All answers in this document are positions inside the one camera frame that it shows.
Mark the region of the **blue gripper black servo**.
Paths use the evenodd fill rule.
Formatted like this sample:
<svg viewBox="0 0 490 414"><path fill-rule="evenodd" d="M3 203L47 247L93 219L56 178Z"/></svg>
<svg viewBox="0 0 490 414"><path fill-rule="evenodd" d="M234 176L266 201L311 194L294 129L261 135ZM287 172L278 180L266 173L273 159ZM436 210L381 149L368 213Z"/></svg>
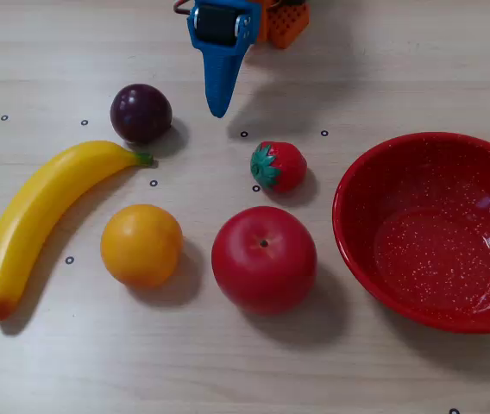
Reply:
<svg viewBox="0 0 490 414"><path fill-rule="evenodd" d="M187 23L192 45L203 51L205 96L210 113L223 118L244 54L257 40L257 4L196 1Z"/></svg>

